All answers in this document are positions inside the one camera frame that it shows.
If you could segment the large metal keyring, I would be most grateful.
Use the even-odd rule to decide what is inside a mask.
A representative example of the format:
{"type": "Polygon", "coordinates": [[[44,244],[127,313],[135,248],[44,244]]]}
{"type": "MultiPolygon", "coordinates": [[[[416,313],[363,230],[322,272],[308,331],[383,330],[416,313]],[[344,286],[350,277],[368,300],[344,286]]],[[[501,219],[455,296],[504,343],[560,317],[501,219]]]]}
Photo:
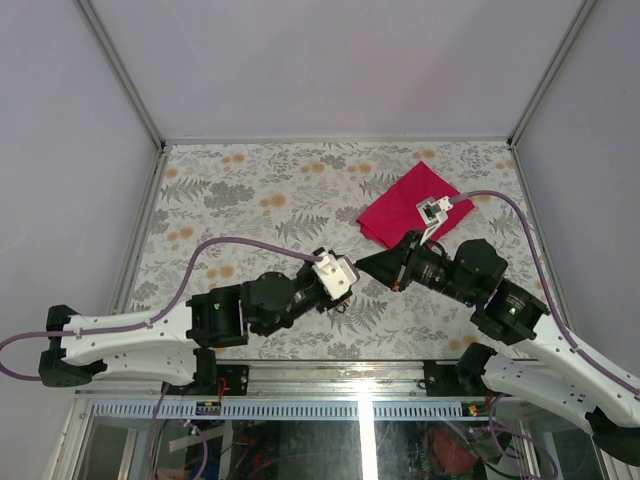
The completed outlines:
{"type": "Polygon", "coordinates": [[[344,314],[347,307],[350,305],[351,297],[353,295],[352,291],[346,292],[337,300],[332,301],[327,308],[328,312],[335,312],[338,314],[344,314]]]}

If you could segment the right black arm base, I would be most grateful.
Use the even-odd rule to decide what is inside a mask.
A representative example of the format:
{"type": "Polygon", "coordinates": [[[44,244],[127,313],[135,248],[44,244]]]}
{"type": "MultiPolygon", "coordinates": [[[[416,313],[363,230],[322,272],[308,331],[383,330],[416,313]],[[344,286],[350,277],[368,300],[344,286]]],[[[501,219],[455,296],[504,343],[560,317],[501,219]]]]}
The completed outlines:
{"type": "Polygon", "coordinates": [[[427,397],[464,397],[468,395],[453,361],[423,360],[422,377],[416,382],[427,397]]]}

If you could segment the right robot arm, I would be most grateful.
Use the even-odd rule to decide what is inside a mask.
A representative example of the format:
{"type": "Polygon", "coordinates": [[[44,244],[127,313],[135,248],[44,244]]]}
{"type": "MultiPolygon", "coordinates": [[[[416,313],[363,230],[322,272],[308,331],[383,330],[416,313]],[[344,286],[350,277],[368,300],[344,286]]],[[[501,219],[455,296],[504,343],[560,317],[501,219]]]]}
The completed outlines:
{"type": "Polygon", "coordinates": [[[505,278],[508,263],[486,240],[467,240],[448,257],[438,243],[411,231],[395,247],[356,266],[393,291],[418,283],[472,308],[471,321],[484,335],[549,370],[520,367],[473,342],[455,366],[463,392],[493,391],[526,400],[571,422],[615,459],[638,465],[638,378],[589,345],[570,340],[543,302],[505,278]]]}

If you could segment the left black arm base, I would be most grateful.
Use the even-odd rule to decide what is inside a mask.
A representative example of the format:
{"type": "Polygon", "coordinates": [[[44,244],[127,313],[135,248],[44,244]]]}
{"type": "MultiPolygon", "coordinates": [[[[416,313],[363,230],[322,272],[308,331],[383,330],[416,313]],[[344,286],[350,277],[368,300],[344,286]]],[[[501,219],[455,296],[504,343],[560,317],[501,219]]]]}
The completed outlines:
{"type": "Polygon", "coordinates": [[[247,364],[222,364],[217,366],[215,377],[195,380],[192,386],[197,395],[246,396],[249,373],[247,364]]]}

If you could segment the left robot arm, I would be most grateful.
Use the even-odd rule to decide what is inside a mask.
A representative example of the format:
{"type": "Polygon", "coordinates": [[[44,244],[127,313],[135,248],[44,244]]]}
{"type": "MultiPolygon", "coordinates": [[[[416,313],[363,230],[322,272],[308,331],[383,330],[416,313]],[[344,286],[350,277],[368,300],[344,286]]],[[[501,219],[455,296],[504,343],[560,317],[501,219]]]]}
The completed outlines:
{"type": "Polygon", "coordinates": [[[301,316],[343,304],[359,275],[351,261],[319,249],[292,278],[266,272],[212,289],[158,311],[85,316],[66,305],[48,311],[49,346],[38,374],[47,387],[86,385],[100,378],[151,380],[197,394],[219,381],[215,352],[245,346],[251,335],[289,329],[301,316]]]}

